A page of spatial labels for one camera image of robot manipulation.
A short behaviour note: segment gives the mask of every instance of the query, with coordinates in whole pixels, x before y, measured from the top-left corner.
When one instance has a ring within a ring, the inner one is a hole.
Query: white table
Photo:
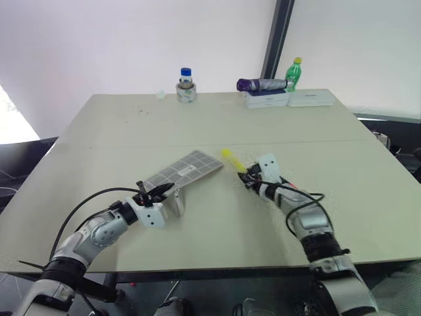
[[[323,201],[355,263],[421,257],[420,186],[339,102],[330,107],[246,109],[239,93],[94,95],[0,216],[0,271],[37,272],[68,212],[111,186],[135,188],[199,149],[226,166],[185,190],[186,213],[165,228],[135,223],[93,262],[91,272],[303,266],[301,245],[271,203],[248,192],[220,150],[242,161],[274,153],[284,176]],[[124,192],[103,195],[88,215]]]

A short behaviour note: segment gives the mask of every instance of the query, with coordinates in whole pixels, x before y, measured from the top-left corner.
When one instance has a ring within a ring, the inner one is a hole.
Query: yellow object
[[[236,156],[233,155],[233,153],[229,149],[224,148],[223,150],[221,150],[221,154],[231,163],[231,165],[233,165],[238,170],[238,172],[247,172],[247,168],[243,165],[243,163],[240,160],[238,160]]]

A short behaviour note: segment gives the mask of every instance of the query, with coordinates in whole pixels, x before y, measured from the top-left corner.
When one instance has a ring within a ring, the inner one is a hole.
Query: robotic arm
[[[238,175],[246,188],[266,201],[273,201],[285,214],[289,229],[291,221],[293,230],[290,231],[310,261],[314,276],[312,290],[324,313],[361,316],[378,312],[373,296],[346,255],[349,250],[342,250],[335,239],[329,216],[318,202],[320,199],[283,179],[273,154],[258,158],[257,164],[243,171]]]
[[[136,221],[145,226],[164,226],[165,212],[162,193],[174,184],[165,184],[160,190],[145,192],[138,182],[140,193],[127,197],[126,202],[117,201],[110,210],[86,220],[69,236],[45,266],[41,277],[31,287],[14,316],[67,315],[75,292],[91,262],[106,247],[115,243]]]

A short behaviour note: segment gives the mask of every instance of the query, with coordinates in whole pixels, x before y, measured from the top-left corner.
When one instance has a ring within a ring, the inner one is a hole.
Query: label
[[[193,165],[187,166],[186,168],[184,168],[183,170],[181,170],[180,172],[178,172],[178,174],[180,176],[185,176],[187,174],[189,174],[191,171],[196,170],[196,167]]]

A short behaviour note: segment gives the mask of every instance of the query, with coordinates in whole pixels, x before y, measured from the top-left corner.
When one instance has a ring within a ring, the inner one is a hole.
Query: blue bottle cap
[[[182,76],[191,76],[190,68],[182,68]]]

